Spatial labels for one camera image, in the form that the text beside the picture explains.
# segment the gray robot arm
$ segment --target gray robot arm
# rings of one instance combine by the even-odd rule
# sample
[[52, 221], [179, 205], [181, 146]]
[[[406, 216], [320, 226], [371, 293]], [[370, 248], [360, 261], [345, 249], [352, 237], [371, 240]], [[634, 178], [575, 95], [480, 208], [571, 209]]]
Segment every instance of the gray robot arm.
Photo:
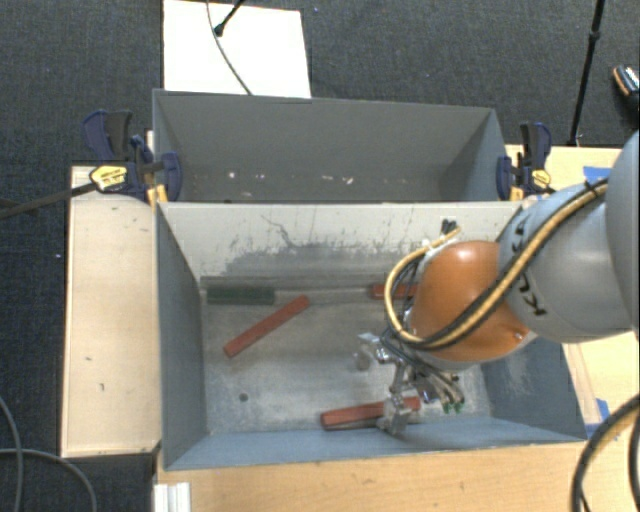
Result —
[[[499, 266], [529, 241], [576, 185], [514, 216], [500, 242]], [[537, 334], [582, 342], [638, 333], [638, 133], [627, 142], [606, 192], [565, 221], [535, 255], [506, 299]]]

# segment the black floor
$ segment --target black floor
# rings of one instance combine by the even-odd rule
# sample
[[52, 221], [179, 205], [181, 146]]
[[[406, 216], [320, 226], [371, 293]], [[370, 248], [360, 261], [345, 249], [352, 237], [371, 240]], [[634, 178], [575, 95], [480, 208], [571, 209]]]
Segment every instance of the black floor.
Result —
[[[314, 96], [496, 109], [507, 142], [519, 123], [569, 136], [594, 2], [584, 0], [291, 0], [302, 10]], [[162, 85], [160, 0], [0, 0], [0, 197], [65, 188], [90, 158], [78, 123], [129, 108], [132, 133], [151, 126]], [[584, 145], [621, 146], [637, 129], [611, 68], [638, 64], [640, 3], [607, 2], [580, 126]], [[0, 395], [23, 444], [56, 451], [64, 333], [65, 206], [0, 221]], [[0, 420], [0, 448], [11, 447]], [[151, 460], [80, 461], [100, 510], [149, 508]], [[60, 467], [28, 461], [23, 510], [88, 510]], [[0, 460], [0, 510], [11, 510], [15, 460]]]

